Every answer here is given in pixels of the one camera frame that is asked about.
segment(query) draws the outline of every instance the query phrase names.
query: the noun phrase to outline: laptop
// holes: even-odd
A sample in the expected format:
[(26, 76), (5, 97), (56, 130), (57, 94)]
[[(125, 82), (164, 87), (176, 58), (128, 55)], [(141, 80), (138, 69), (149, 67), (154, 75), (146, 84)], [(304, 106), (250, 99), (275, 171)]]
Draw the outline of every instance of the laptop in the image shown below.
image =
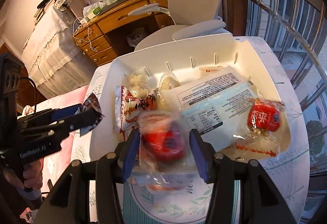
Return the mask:
[(100, 16), (100, 15), (106, 13), (106, 12), (109, 11), (110, 9), (113, 9), (114, 7), (116, 7), (116, 6), (122, 4), (123, 2), (126, 2), (126, 1), (128, 1), (128, 0), (117, 0), (117, 1), (115, 1), (115, 2), (113, 2), (113, 3), (111, 3), (111, 4), (109, 4), (109, 5), (106, 5), (105, 7), (103, 7), (103, 8), (101, 9), (101, 12), (98, 14), (98, 16)]

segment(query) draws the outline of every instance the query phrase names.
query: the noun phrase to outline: black cable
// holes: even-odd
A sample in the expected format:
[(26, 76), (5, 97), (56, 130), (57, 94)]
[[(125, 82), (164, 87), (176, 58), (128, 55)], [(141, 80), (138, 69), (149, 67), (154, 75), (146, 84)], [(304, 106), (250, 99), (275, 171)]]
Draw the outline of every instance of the black cable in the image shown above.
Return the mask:
[(31, 84), (33, 85), (33, 87), (34, 87), (34, 112), (36, 112), (36, 84), (29, 77), (23, 76), (20, 78), (20, 80), (29, 80), (31, 82)]

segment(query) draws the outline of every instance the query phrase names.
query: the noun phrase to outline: blue gripper pad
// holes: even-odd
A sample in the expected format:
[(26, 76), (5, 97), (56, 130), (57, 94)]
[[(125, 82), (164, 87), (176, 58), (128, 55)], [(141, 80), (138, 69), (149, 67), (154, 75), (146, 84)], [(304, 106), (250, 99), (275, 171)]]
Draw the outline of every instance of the blue gripper pad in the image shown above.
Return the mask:
[(202, 140), (197, 129), (192, 129), (190, 131), (189, 141), (199, 175), (205, 181), (205, 183), (208, 183), (210, 172), (213, 168), (213, 148), (210, 144), (205, 143)]
[(57, 109), (51, 116), (51, 119), (53, 122), (56, 122), (56, 121), (65, 119), (69, 116), (73, 116), (80, 106), (81, 106), (81, 104), (76, 104), (76, 105), (69, 106), (69, 107), (66, 107), (63, 109)]
[(133, 129), (128, 137), (120, 155), (119, 161), (122, 164), (122, 180), (124, 182), (130, 177), (134, 167), (137, 151), (140, 147), (140, 131)]

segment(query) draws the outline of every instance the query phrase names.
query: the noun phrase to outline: chair armrest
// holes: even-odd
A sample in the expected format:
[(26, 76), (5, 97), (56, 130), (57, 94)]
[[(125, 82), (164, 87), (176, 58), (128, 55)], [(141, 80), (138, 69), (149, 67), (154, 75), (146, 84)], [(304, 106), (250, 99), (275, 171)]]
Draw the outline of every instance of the chair armrest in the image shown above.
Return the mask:
[(162, 12), (170, 16), (169, 11), (167, 8), (159, 7), (158, 3), (151, 3), (147, 4), (145, 6), (139, 7), (133, 11), (130, 11), (128, 13), (129, 16), (131, 15), (140, 15), (140, 14), (146, 14), (149, 12)]
[(204, 21), (175, 32), (172, 38), (173, 40), (180, 40), (210, 34), (226, 33), (228, 31), (223, 29), (225, 26), (226, 23), (223, 20)]

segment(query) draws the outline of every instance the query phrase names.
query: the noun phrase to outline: nutrition label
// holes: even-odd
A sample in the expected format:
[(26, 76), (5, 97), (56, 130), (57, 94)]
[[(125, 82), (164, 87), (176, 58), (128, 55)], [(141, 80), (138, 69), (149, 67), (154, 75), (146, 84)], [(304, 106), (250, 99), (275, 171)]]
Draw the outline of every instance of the nutrition label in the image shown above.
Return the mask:
[(234, 86), (238, 82), (240, 80), (233, 73), (223, 74), (194, 86), (178, 94), (177, 97), (182, 107), (186, 107)]
[(200, 135), (212, 131), (213, 129), (223, 125), (214, 107), (209, 107), (188, 118), (186, 121), (191, 129), (197, 129)]
[(247, 101), (246, 98), (252, 98), (252, 94), (248, 89), (227, 100), (228, 103), (224, 104), (222, 108), (228, 113), (229, 118), (241, 115), (251, 107), (252, 103)]

